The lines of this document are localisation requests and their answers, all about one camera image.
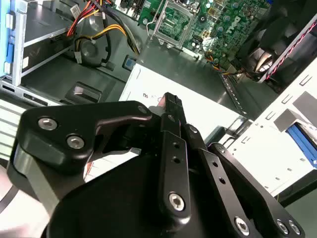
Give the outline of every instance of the red striped cable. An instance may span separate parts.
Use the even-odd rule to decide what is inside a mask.
[[[275,74],[276,70],[284,63],[285,59],[293,52],[293,50],[300,44],[300,42],[304,39],[304,37],[310,33],[310,31],[317,25],[317,21],[315,21],[309,29],[298,39],[298,41],[292,46],[292,48],[284,55],[284,57],[281,59],[281,61],[274,67],[273,71],[269,73],[266,77],[266,80],[268,80],[273,74]]]

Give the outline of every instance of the white sticker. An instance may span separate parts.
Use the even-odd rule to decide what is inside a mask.
[[[29,57],[25,57],[22,61],[22,68],[25,68],[29,65]]]
[[[79,8],[79,6],[77,4],[72,6],[70,8],[70,11],[71,11],[71,13],[73,14],[73,16],[75,18],[77,18],[79,16],[79,14],[81,13],[81,10],[80,10],[80,8]]]
[[[145,1],[144,7],[150,8],[150,6],[151,6],[151,3],[149,1]]]

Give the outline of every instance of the electronic component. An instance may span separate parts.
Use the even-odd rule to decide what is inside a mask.
[[[204,31],[202,34],[202,38],[205,39],[205,38],[209,37],[209,35],[210,35],[209,31]]]
[[[217,11],[216,11],[216,9],[214,9],[214,8],[211,7],[211,8],[208,10],[208,14],[209,14],[210,16],[215,17],[215,16],[217,15]]]

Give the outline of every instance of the capacitor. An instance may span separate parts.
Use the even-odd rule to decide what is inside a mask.
[[[219,26],[219,27],[217,28],[217,31],[223,32],[223,27],[222,27],[222,26]]]
[[[237,9],[238,7],[239,7],[239,3],[238,3],[238,2],[234,2],[234,3],[232,4],[232,8]]]
[[[225,16],[225,17],[223,18],[223,20],[224,20],[224,21],[230,21],[230,20],[231,20],[231,17],[230,17],[230,16]]]

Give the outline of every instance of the blue tab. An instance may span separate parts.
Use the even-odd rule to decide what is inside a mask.
[[[314,164],[314,161],[317,160],[317,150],[310,141],[302,134],[295,124],[288,128],[286,132],[293,138],[311,165],[314,168],[317,168],[317,164]]]

